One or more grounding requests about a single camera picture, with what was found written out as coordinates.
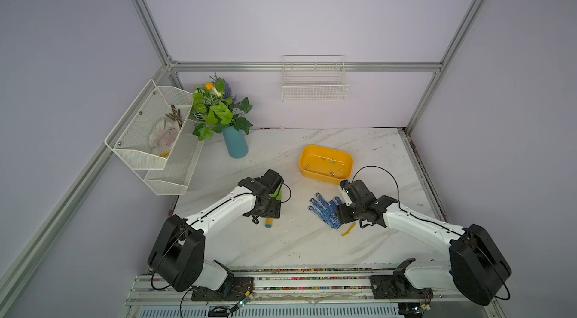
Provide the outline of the blue dotted work glove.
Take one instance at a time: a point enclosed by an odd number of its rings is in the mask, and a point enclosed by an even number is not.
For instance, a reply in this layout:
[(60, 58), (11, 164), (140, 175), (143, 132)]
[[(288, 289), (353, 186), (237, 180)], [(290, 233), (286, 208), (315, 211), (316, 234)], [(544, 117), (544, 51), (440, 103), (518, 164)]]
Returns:
[(341, 223), (338, 220), (337, 207), (342, 204), (343, 202), (338, 196), (332, 200), (325, 200), (320, 193), (316, 193), (315, 196), (310, 199), (308, 210), (327, 226), (339, 232), (341, 236), (346, 236), (353, 230), (356, 223)]

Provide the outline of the yellow plastic storage box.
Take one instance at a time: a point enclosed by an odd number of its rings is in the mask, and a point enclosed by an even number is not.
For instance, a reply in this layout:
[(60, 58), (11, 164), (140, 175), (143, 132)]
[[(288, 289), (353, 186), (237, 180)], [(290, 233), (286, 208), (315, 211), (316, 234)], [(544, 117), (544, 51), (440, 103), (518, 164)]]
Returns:
[(298, 166), (306, 178), (339, 185), (353, 176), (354, 159), (343, 151), (309, 145), (303, 150)]

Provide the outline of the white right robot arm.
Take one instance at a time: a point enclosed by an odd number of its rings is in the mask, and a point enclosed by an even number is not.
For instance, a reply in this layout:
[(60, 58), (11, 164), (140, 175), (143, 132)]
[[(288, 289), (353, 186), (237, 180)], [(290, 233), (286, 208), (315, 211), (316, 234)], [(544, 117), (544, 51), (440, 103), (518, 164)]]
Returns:
[(440, 262), (406, 259), (398, 266), (394, 275), (411, 288), (458, 291), (469, 301), (488, 306), (506, 286), (512, 269), (482, 226), (434, 220), (390, 196), (375, 197), (361, 180), (341, 181), (340, 189), (350, 200), (337, 207), (341, 223), (366, 221), (403, 232), (443, 255)]

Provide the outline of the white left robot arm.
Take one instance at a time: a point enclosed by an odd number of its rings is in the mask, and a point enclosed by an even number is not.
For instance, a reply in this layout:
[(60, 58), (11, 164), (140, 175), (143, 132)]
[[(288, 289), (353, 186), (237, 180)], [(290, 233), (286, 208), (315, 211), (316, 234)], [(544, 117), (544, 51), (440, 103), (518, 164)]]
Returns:
[(282, 176), (272, 169), (259, 178), (244, 178), (225, 197), (189, 217), (170, 216), (163, 224), (147, 263), (152, 276), (159, 275), (168, 288), (184, 292), (207, 289), (226, 298), (231, 295), (234, 274), (222, 263), (205, 257), (207, 241), (237, 217), (280, 217)]

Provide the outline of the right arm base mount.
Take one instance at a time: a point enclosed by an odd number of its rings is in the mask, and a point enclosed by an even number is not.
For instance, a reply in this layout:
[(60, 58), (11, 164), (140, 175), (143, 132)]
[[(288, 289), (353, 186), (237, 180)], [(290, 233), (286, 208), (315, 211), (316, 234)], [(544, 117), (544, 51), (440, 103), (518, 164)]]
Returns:
[(375, 299), (423, 299), (430, 302), (434, 297), (431, 288), (415, 288), (405, 275), (407, 268), (416, 260), (403, 261), (392, 274), (369, 277)]

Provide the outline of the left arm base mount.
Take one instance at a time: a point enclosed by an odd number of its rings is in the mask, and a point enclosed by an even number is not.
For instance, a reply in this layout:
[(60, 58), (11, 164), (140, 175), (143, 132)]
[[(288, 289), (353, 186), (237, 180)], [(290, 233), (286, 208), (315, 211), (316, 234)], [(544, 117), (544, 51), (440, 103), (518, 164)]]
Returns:
[(204, 261), (190, 291), (191, 301), (240, 301), (254, 291), (254, 277), (241, 277), (222, 263)]

